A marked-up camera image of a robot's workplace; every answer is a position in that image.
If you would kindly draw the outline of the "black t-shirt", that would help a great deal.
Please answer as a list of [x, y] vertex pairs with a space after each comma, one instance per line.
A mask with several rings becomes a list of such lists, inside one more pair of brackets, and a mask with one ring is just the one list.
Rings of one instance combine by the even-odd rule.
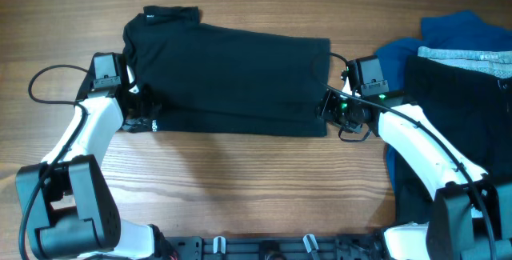
[[196, 7], [147, 6], [123, 30], [139, 91], [162, 109], [158, 130], [323, 137], [317, 108], [330, 41], [205, 24]]

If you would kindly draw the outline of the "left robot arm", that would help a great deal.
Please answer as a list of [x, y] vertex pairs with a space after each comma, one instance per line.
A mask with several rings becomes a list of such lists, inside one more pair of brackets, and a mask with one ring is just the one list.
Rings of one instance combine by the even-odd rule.
[[71, 102], [75, 114], [64, 135], [39, 164], [17, 172], [21, 258], [158, 259], [170, 252], [156, 226], [121, 219], [101, 172], [133, 86], [121, 54], [96, 53]]

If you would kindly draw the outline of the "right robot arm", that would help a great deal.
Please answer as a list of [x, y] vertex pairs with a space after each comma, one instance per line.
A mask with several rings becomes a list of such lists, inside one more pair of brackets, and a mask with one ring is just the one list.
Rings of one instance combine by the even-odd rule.
[[350, 92], [328, 86], [319, 117], [340, 131], [367, 126], [400, 153], [432, 204], [427, 221], [343, 235], [337, 252], [344, 259], [355, 253], [364, 259], [509, 259], [511, 176], [469, 160], [409, 92], [391, 91], [377, 57], [345, 65], [342, 80]]

